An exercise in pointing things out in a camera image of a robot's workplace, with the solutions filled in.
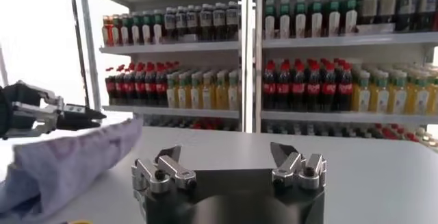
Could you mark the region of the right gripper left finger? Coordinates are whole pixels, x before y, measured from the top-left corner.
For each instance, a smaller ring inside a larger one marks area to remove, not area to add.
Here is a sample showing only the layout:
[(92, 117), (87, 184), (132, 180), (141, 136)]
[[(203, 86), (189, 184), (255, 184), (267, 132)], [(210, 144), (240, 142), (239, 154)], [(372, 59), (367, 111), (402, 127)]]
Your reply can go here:
[(179, 164), (181, 145), (162, 149), (153, 159), (136, 159), (131, 166), (133, 189), (164, 194), (171, 186), (191, 191), (197, 186), (196, 173)]

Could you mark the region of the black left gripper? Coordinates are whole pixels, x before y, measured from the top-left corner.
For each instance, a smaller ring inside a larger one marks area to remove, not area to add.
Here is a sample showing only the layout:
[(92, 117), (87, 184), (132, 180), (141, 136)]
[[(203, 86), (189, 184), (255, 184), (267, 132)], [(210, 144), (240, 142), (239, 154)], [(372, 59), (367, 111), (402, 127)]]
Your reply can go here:
[[(16, 101), (23, 91), (32, 101)], [(53, 91), (17, 82), (1, 87), (1, 138), (37, 137), (57, 129), (77, 131), (100, 127), (106, 115), (83, 105), (65, 103)]]

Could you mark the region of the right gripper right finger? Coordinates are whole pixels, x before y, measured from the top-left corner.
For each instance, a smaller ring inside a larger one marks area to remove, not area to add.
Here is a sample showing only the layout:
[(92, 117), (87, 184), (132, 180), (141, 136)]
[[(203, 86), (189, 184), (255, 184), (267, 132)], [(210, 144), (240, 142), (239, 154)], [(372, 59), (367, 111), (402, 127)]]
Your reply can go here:
[(272, 183), (277, 190), (299, 186), (303, 190), (326, 187), (327, 161), (322, 154), (313, 153), (306, 158), (291, 145), (270, 143), (276, 168), (272, 170)]

